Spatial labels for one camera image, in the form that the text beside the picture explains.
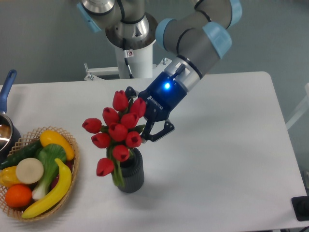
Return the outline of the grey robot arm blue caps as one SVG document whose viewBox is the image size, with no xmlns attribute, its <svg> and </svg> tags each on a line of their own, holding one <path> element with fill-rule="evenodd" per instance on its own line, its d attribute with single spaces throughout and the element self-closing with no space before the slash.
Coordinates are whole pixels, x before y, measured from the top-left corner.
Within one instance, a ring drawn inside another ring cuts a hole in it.
<svg viewBox="0 0 309 232">
<path fill-rule="evenodd" d="M 81 0 L 77 8 L 114 46 L 121 78 L 153 78 L 144 91 L 126 90 L 145 100 L 141 136 L 153 142 L 174 130 L 170 112 L 230 49 L 227 29 L 242 16 L 238 0 L 196 0 L 189 16 L 161 22 L 142 0 Z"/>
</svg>

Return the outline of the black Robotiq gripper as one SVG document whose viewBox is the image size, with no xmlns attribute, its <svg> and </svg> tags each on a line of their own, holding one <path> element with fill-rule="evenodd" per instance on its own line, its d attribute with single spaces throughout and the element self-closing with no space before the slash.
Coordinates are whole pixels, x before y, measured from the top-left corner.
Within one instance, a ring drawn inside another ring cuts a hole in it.
<svg viewBox="0 0 309 232">
<path fill-rule="evenodd" d="M 175 130 L 168 119 L 169 114 L 187 95 L 186 90 L 176 82 L 178 75 L 177 72 L 171 76 L 162 72 L 140 93 L 133 87 L 126 88 L 128 102 L 137 97 L 146 102 L 144 117 L 147 122 L 141 134 L 142 143 L 156 142 Z"/>
</svg>

